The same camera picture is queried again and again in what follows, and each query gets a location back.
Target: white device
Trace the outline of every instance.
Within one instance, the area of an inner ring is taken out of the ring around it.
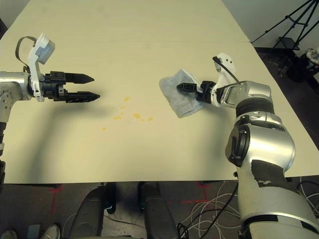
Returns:
[[[36,40],[36,44],[32,48],[28,56],[28,65],[31,74],[31,88],[33,95],[39,102],[44,102],[42,82],[44,76],[40,73],[39,63],[44,65],[55,49],[55,44],[47,35],[41,33]]]

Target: red tape mark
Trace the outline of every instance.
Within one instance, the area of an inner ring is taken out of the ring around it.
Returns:
[[[185,204],[185,203],[207,203],[208,200],[180,200],[178,201],[178,203],[182,203],[182,204]]]
[[[197,186],[198,188],[202,188],[202,190],[203,190],[203,195],[204,195],[204,200],[207,202],[208,200],[207,200],[206,188],[208,188],[209,185],[202,185],[202,184],[200,184],[199,181],[196,181],[196,186]]]
[[[49,192],[53,192],[53,198],[52,198],[52,204],[51,204],[51,212],[50,212],[50,214],[53,214],[53,212],[54,212],[56,194],[57,194],[58,192],[61,192],[61,191],[62,191],[62,184],[61,184],[60,187],[58,187],[58,188],[50,188],[50,189],[49,189]]]

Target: black tape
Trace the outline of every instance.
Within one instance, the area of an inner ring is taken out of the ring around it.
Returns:
[[[29,66],[28,66],[25,62],[23,62],[23,61],[20,59],[20,57],[19,57],[20,45],[21,45],[22,41],[23,41],[24,39],[26,39],[26,38],[32,40],[32,41],[33,41],[33,46],[35,45],[37,39],[36,39],[35,37],[33,37],[33,36],[24,36],[24,37],[20,38],[19,41],[18,41],[18,43],[16,44],[15,57],[16,57],[20,62],[22,62],[22,63],[24,64],[23,71],[24,71],[24,72],[26,71],[26,72],[28,72],[28,73],[30,74],[30,68],[29,68]]]
[[[287,183],[284,169],[276,164],[254,159],[251,162],[251,172],[260,188],[279,187],[299,194],[297,189]]]
[[[273,103],[265,98],[248,98],[240,102],[236,106],[236,117],[241,116],[242,114],[254,111],[263,111],[269,113],[274,112]]]

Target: beige table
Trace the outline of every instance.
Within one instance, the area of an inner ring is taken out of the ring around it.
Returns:
[[[319,174],[319,152],[221,1],[32,0],[0,41],[0,70],[21,70],[17,40],[41,32],[56,43],[42,73],[88,74],[95,82],[67,89],[101,98],[16,103],[1,157],[6,183],[233,179],[224,147],[235,111],[206,105],[179,119],[159,88],[181,68],[216,81],[211,57],[220,52],[232,57],[240,80],[272,88],[296,144],[286,175]],[[22,58],[30,47],[22,46]]]

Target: white bracket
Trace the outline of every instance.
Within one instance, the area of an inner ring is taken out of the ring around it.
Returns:
[[[236,68],[235,68],[234,62],[230,56],[226,55],[225,53],[220,53],[217,55],[217,57],[221,61],[221,63],[231,73],[235,74]],[[232,78],[232,76],[227,71],[225,71],[225,69],[223,69],[217,63],[215,63],[215,67],[216,67],[217,72],[219,72],[219,78],[218,78],[216,85],[212,89],[211,103],[217,107],[221,107],[220,103],[218,103],[218,101],[217,101],[216,90],[218,88],[223,87],[223,86],[227,86],[227,85],[235,83],[235,80]]]
[[[55,49],[55,44],[44,33],[36,40],[35,46],[28,56],[28,65],[31,74],[31,88],[33,95],[39,102],[44,101],[42,82],[44,76],[40,73],[39,63],[44,65]]]

